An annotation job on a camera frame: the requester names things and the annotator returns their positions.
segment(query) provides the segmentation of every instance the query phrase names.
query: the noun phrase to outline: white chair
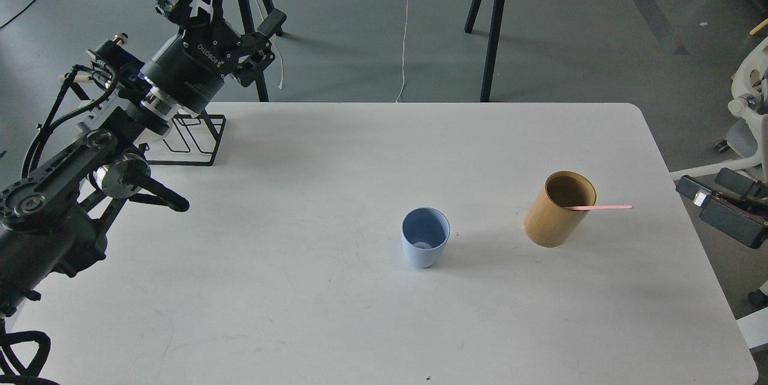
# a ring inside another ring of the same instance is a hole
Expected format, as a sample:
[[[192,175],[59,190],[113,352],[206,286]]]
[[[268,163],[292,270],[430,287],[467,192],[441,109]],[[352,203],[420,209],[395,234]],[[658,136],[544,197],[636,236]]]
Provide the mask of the white chair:
[[[733,100],[728,103],[728,110],[734,117],[740,118],[726,134],[727,146],[737,152],[741,158],[691,167],[683,171],[670,172],[672,179],[679,180],[683,175],[700,177],[716,174],[727,167],[733,171],[750,169],[762,164],[762,180],[768,180],[768,38],[758,44],[747,55],[733,76],[730,92]]]

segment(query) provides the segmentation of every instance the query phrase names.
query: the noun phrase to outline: white cable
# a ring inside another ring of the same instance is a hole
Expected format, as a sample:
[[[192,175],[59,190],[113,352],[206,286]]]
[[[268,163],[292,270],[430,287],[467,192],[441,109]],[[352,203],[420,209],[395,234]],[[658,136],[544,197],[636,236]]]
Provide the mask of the white cable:
[[[395,103],[400,102],[400,98],[403,97],[403,90],[406,89],[406,35],[408,35],[408,4],[410,0],[406,0],[406,25],[403,27],[403,85],[400,87],[400,93],[398,93]]]
[[[264,13],[261,12],[261,4],[259,0],[254,0],[256,3],[256,9],[259,11],[259,17],[264,20]],[[283,65],[283,54],[280,53],[280,49],[277,48],[277,43],[272,42],[272,48],[275,49],[277,57],[280,59],[280,84],[277,84],[277,89],[282,90],[285,85],[285,65]]]

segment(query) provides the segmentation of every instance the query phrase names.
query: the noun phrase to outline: concrete floor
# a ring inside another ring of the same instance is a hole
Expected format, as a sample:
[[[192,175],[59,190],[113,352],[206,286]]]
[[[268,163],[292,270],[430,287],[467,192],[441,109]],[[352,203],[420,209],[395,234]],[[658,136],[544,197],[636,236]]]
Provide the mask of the concrete floor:
[[[478,100],[491,2],[468,35],[470,1],[409,0],[401,101]],[[28,2],[0,0],[0,22]],[[272,101],[395,100],[406,0],[274,2],[288,22],[277,40],[285,87],[277,88],[278,63],[266,74]],[[226,0],[225,15],[241,25],[236,0]],[[507,0],[491,100],[628,101],[644,113],[670,171],[710,164],[724,158],[712,145],[734,122],[730,76],[764,38],[748,35],[763,19],[751,0]],[[16,179],[58,74],[87,63],[85,49],[118,32],[148,59],[175,27],[154,0],[39,0],[0,31],[0,180]],[[230,81],[216,99],[257,98]],[[55,137],[49,149],[69,138]],[[700,223],[686,205],[734,316],[751,313],[746,294],[768,279],[768,253]],[[755,357],[768,383],[768,356]]]

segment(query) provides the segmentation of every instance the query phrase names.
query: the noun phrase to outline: blue cup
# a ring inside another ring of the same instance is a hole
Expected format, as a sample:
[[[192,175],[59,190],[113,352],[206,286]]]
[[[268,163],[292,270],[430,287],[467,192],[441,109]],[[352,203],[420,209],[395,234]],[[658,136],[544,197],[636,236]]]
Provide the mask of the blue cup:
[[[416,208],[403,219],[403,251],[414,267],[431,267],[448,242],[451,227],[443,213],[434,208]]]

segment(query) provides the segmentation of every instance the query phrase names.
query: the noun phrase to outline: bamboo cup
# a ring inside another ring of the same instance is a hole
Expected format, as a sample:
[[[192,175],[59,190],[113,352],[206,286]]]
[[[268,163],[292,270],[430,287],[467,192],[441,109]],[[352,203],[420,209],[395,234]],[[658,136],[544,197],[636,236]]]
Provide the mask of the bamboo cup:
[[[526,234],[537,245],[559,246],[589,212],[564,207],[594,205],[597,199],[598,194],[587,178],[576,172],[555,172],[547,178],[526,215]]]

